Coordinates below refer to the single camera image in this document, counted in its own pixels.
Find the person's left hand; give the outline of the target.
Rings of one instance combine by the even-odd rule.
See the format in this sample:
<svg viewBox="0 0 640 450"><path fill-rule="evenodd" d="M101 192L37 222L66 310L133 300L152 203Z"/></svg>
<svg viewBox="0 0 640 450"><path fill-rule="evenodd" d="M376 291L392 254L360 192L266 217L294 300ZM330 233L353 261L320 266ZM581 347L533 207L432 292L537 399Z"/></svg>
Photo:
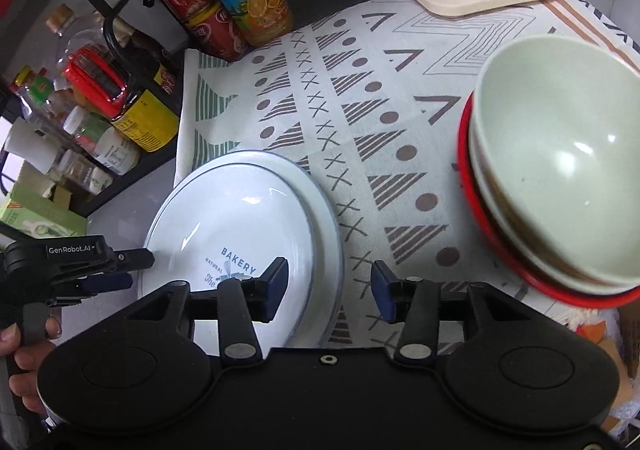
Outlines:
<svg viewBox="0 0 640 450"><path fill-rule="evenodd" d="M8 378L9 389L20 398L24 406L32 412L46 414L46 407L38 395L38 371L43 360L56 348L55 340L62 334L57 318L50 317L46 322L46 338L35 345L22 346L21 333L16 324L1 331L1 355L13 356L21 373Z"/></svg>

